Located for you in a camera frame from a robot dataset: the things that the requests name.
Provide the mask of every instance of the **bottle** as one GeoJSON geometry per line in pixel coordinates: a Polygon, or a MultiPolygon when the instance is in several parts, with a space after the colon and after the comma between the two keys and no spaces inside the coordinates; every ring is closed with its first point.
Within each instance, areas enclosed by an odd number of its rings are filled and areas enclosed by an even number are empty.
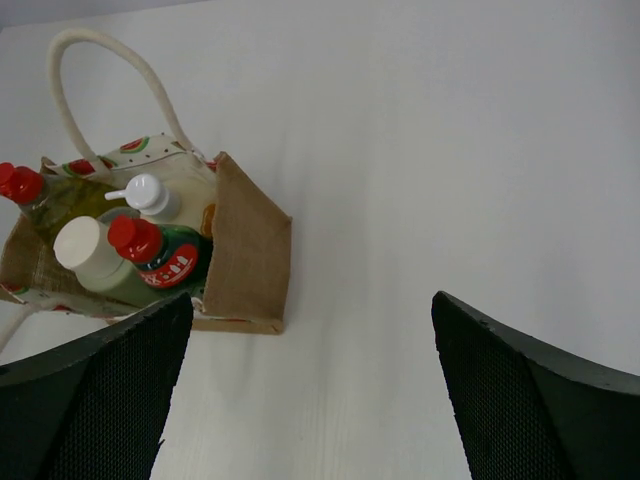
{"type": "Polygon", "coordinates": [[[185,176],[163,183],[154,175],[142,173],[129,180],[124,190],[109,192],[105,198],[124,198],[148,222],[189,227],[211,238],[215,189],[206,183],[185,176]]]}
{"type": "Polygon", "coordinates": [[[60,265],[76,274],[87,290],[134,307],[146,307],[162,295],[149,288],[131,262],[107,241],[108,228],[82,216],[67,223],[53,243],[60,265]]]}
{"type": "Polygon", "coordinates": [[[121,215],[111,223],[108,240],[151,288],[166,295],[188,291],[201,296],[213,242],[195,230],[121,215]]]}
{"type": "Polygon", "coordinates": [[[49,246],[70,220],[98,217],[126,202],[112,203],[104,195],[114,188],[81,178],[37,173],[28,167],[0,164],[0,195],[18,204],[36,233],[49,246]]]}

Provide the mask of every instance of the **dark green bottle with red cap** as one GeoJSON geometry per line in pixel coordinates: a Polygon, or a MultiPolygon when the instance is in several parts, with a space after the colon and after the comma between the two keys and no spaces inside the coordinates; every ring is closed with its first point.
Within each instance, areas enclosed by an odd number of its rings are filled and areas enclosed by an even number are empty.
{"type": "Polygon", "coordinates": [[[105,200],[115,188],[82,178],[43,175],[28,167],[0,163],[0,195],[13,200],[49,246],[69,221],[76,217],[97,218],[115,208],[126,207],[105,200]]]}
{"type": "Polygon", "coordinates": [[[117,217],[109,227],[109,243],[131,261],[151,288],[167,296],[187,291],[200,296],[213,242],[195,230],[175,225],[154,225],[140,218],[117,217]]]}

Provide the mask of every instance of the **table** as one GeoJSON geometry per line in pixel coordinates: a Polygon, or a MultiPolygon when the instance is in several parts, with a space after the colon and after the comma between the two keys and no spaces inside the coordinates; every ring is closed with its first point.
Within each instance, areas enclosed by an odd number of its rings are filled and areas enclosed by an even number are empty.
{"type": "MultiPolygon", "coordinates": [[[[288,330],[192,334],[154,480],[468,479],[440,289],[640,374],[640,6],[400,3],[219,0],[0,33],[3,161],[77,158],[44,62],[82,25],[145,57],[199,148],[294,217],[288,330]]],[[[108,52],[73,47],[63,77],[97,151],[166,129],[108,52]]],[[[102,326],[37,315],[0,363],[102,326]]]]}

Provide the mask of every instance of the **white bottle with white cap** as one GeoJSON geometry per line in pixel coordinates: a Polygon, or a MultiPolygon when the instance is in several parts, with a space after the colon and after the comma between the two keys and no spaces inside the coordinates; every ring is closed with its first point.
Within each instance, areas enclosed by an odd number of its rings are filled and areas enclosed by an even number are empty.
{"type": "Polygon", "coordinates": [[[144,220],[160,225],[182,225],[211,238],[215,190],[189,177],[161,182],[149,173],[136,175],[124,190],[109,192],[107,200],[124,198],[144,220]]]}
{"type": "Polygon", "coordinates": [[[94,218],[76,217],[67,223],[53,244],[56,259],[76,274],[87,290],[136,307],[160,300],[107,241],[108,227],[94,218]]]}

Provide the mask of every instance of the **bottle with yellow liquid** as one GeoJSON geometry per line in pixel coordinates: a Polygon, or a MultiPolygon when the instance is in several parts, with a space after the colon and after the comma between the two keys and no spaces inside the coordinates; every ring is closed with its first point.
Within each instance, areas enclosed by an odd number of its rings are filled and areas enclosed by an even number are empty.
{"type": "Polygon", "coordinates": [[[49,246],[69,221],[80,216],[100,217],[114,208],[126,208],[124,200],[105,200],[115,189],[81,178],[46,175],[28,167],[0,163],[0,195],[13,200],[49,246]]]}

